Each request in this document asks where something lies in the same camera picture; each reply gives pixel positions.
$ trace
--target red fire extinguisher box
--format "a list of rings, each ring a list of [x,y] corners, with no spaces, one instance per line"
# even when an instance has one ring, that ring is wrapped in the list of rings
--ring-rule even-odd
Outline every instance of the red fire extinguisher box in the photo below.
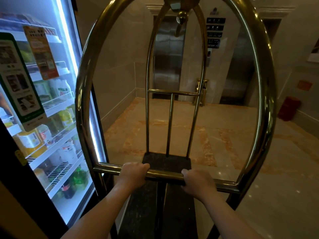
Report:
[[[284,121],[290,121],[300,107],[301,101],[293,96],[287,96],[278,113],[278,118]]]

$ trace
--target forearm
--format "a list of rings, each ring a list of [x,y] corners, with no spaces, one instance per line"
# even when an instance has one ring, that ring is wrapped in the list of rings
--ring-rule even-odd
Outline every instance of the forearm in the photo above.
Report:
[[[261,239],[219,194],[207,196],[203,204],[223,239]]]
[[[115,186],[93,209],[86,213],[61,239],[107,238],[111,227],[123,207],[130,191]]]

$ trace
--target green sign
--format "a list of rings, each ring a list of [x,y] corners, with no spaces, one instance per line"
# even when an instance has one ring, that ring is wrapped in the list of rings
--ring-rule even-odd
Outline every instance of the green sign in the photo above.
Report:
[[[10,33],[0,32],[0,84],[25,131],[47,119],[17,42]]]

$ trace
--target brass luggage cart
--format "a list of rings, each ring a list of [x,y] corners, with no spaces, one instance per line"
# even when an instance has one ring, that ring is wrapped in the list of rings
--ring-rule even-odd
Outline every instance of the brass luggage cart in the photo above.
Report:
[[[98,162],[97,160],[89,125],[90,91],[101,47],[119,15],[132,1],[134,0],[112,0],[100,15],[86,41],[76,84],[78,135],[100,199],[105,197],[112,188],[113,175],[119,175],[122,166]],[[143,162],[148,162],[151,165],[151,169],[149,169],[146,174],[146,179],[150,180],[150,182],[132,194],[124,216],[124,220],[127,218],[125,223],[127,226],[124,229],[121,227],[119,233],[117,233],[114,224],[111,230],[112,239],[180,238],[184,235],[186,235],[186,237],[184,236],[185,238],[197,238],[194,200],[183,193],[179,185],[184,184],[183,175],[180,173],[181,169],[190,169],[189,154],[199,109],[199,97],[201,96],[201,88],[206,71],[207,32],[205,18],[199,6],[199,1],[200,0],[164,0],[164,5],[154,23],[149,43],[146,69],[146,154],[143,157]],[[254,50],[255,68],[259,85],[257,126],[250,155],[237,181],[215,179],[217,190],[230,194],[227,203],[235,210],[258,174],[270,147],[276,121],[276,83],[270,42],[265,27],[258,17],[255,8],[249,0],[223,1],[234,11],[241,25],[246,28]],[[180,25],[187,21],[188,12],[193,9],[200,24],[202,36],[202,73],[200,80],[201,88],[198,92],[159,90],[149,87],[154,40],[160,23],[170,9],[177,13],[177,21]],[[179,35],[179,30],[180,28],[177,28],[175,32],[176,36]],[[171,95],[166,154],[149,152],[150,93]],[[197,99],[185,157],[172,156],[169,154],[175,95],[194,96]],[[141,213],[143,210],[148,210],[147,215],[143,217],[143,222],[139,221],[138,218],[130,219],[130,217],[134,215],[134,212]],[[135,231],[134,233],[136,234],[129,234],[129,230]],[[213,226],[208,238],[218,237],[219,232],[217,228]]]

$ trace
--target orange poster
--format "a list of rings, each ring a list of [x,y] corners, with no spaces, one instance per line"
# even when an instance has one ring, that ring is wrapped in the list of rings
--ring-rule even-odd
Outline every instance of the orange poster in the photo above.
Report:
[[[24,33],[30,44],[43,80],[59,77],[52,52],[42,27],[24,26]]]

